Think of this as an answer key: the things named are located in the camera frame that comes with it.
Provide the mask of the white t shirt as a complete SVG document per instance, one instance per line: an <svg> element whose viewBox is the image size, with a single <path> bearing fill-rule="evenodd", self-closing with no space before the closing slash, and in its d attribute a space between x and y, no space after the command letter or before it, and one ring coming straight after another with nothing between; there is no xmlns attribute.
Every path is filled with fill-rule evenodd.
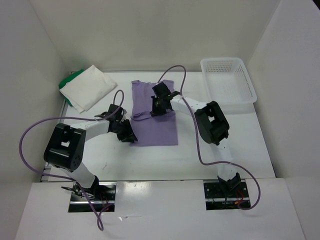
<svg viewBox="0 0 320 240"><path fill-rule="evenodd" d="M82 113L92 108L117 86L109 75L92 65L59 91L69 99L73 108Z"/></svg>

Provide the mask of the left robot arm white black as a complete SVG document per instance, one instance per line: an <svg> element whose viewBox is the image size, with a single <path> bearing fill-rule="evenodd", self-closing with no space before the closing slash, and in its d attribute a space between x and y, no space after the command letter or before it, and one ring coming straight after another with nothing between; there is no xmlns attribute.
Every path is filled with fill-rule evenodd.
<svg viewBox="0 0 320 240"><path fill-rule="evenodd" d="M138 139L128 119L85 121L67 125L59 123L53 130L44 151L44 160L62 171L82 187L82 194L94 200L107 190L99 179L83 163L85 142L99 135L113 133L123 143L134 143Z"/></svg>

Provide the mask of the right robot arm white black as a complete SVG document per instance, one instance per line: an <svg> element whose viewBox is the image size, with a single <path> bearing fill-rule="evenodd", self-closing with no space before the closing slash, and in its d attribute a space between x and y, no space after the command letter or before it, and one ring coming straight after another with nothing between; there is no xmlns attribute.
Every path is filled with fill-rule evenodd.
<svg viewBox="0 0 320 240"><path fill-rule="evenodd" d="M200 163L204 166L217 165L219 191L225 197L232 196L237 191L241 177L232 163L233 157L228 144L230 125L219 104L215 101L205 103L179 94L163 97L154 95L151 99L153 117L164 116L173 111L192 117ZM203 162L200 139L210 146L214 162Z"/></svg>

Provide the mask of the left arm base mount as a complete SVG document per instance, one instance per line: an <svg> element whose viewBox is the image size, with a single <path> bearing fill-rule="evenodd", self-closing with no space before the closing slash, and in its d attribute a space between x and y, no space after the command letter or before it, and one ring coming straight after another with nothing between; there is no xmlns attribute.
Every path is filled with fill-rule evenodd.
<svg viewBox="0 0 320 240"><path fill-rule="evenodd" d="M117 183L100 182L99 186L102 188L102 192L97 196L87 193L91 204L97 212L100 212L103 208L105 208L105 212L114 212ZM70 192L69 213L92 212L92 209L79 186L74 184L72 187L62 186L61 188Z"/></svg>

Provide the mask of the green t shirt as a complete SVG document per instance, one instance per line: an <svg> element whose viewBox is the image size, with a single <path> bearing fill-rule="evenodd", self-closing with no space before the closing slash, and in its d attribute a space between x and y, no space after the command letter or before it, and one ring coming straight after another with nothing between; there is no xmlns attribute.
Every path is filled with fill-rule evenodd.
<svg viewBox="0 0 320 240"><path fill-rule="evenodd" d="M68 77L64 78L59 84L58 84L58 88L59 90L61 90L67 83L71 82L74 78L76 78L78 75L80 75L81 73L83 73L85 70L84 69L80 69L78 71L72 72ZM67 97L65 97L64 95L62 95L64 100L66 101L66 103L73 107L72 103L69 101L69 99Z"/></svg>

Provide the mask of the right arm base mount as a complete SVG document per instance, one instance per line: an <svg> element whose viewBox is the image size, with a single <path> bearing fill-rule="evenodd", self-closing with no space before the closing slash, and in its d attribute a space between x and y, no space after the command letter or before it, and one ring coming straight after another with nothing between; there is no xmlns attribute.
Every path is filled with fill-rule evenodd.
<svg viewBox="0 0 320 240"><path fill-rule="evenodd" d="M251 207L247 184L244 180L227 195L221 189L218 180L204 181L203 188L207 211L236 210L238 204L245 209Z"/></svg>

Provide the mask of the purple t shirt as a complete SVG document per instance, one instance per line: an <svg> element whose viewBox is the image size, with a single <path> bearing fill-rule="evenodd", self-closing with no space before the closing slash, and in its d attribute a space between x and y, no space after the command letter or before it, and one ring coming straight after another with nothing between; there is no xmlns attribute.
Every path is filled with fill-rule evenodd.
<svg viewBox="0 0 320 240"><path fill-rule="evenodd" d="M130 124L137 138L131 147L177 146L178 132L175 112L151 116L152 87L156 84L134 80L131 82L132 113Z"/></svg>

